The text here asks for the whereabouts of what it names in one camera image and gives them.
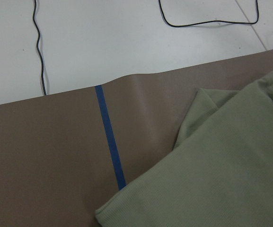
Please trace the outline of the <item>olive green long-sleeve shirt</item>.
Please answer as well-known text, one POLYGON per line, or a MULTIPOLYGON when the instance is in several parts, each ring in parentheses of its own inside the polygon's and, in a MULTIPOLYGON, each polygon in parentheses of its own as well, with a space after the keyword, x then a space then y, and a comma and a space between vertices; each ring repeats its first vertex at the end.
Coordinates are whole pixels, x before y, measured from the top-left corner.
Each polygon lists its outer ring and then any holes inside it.
POLYGON ((201 88, 174 149, 96 210, 104 227, 273 227, 273 71, 201 88))

